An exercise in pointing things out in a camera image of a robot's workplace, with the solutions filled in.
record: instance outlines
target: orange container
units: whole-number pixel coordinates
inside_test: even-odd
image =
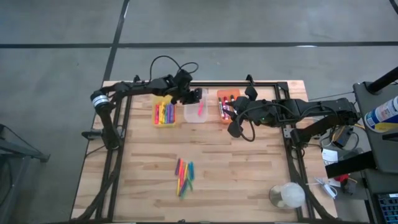
[[[234,96],[234,99],[236,100],[236,98],[241,95],[241,92],[237,88],[229,89],[229,90],[218,90],[217,91],[217,97],[219,99],[221,99],[223,108],[225,106],[230,111],[233,111],[234,108],[232,108],[232,106],[225,105],[225,100],[227,100],[228,102],[231,102],[231,95]],[[224,124],[229,124],[230,122],[232,122],[231,117],[229,117],[226,114],[224,114],[224,118],[222,118],[221,115],[220,115],[220,120]]]

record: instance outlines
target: black equipment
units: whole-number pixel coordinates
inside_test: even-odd
[[[242,136],[247,141],[255,140],[253,123],[256,126],[281,127],[296,124],[306,117],[326,116],[306,128],[289,130],[290,132],[287,134],[291,137],[293,146],[302,148],[313,136],[325,134],[328,129],[335,129],[337,125],[354,125],[361,118],[354,104],[346,98],[315,102],[305,102],[299,99],[256,100],[257,91],[252,86],[247,87],[244,93],[248,97],[239,96],[236,101],[228,103],[237,113],[224,111],[230,115],[233,121],[229,124],[228,132],[235,138]],[[243,134],[241,127],[243,120],[249,121],[252,127],[252,139],[248,139]]]
[[[111,119],[111,111],[115,109],[117,101],[121,101],[125,96],[153,94],[156,96],[172,96],[172,104],[176,104],[178,100],[183,105],[199,103],[201,88],[191,91],[191,81],[192,76],[187,71],[181,69],[175,77],[167,75],[150,82],[139,82],[139,77],[136,76],[135,82],[118,82],[112,86],[102,87],[94,91],[90,99],[104,126],[100,135],[105,147],[108,150],[115,150],[121,145],[120,133],[113,126]],[[109,100],[108,97],[108,93],[110,92],[114,92],[112,100]],[[90,138],[89,133],[84,132],[82,135]]]

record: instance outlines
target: purple marker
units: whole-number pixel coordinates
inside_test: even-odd
[[[170,110],[170,122],[174,123],[174,117],[175,116],[174,116],[174,105],[173,104],[170,105],[170,109],[171,109]]]

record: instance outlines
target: white object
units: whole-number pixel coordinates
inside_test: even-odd
[[[337,151],[329,150],[329,149],[323,149],[322,150],[322,159],[323,159],[323,163],[325,164],[325,166],[327,166],[329,164],[333,164],[335,162],[338,162]],[[329,179],[329,184],[331,186],[341,187],[341,183],[338,182],[337,180],[333,179],[333,178]]]
[[[278,208],[298,208],[304,204],[305,193],[299,184],[289,182],[270,190],[269,199]]]
[[[315,180],[319,183],[322,184],[323,190],[328,194],[331,198],[335,199],[337,196],[337,190],[332,187],[330,184],[326,184],[323,180],[316,178]]]
[[[200,105],[203,104],[200,115],[198,111]],[[207,89],[201,89],[201,100],[199,103],[184,105],[184,118],[188,123],[204,123],[207,120]]]

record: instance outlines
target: yellow marker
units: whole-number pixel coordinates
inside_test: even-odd
[[[160,103],[159,104],[159,124],[163,124],[163,110],[164,110],[164,104]]]
[[[178,181],[177,181],[177,196],[179,196],[180,195],[180,178],[178,178]]]
[[[187,169],[188,169],[188,163],[185,164],[185,170],[184,170],[184,180],[187,178]]]

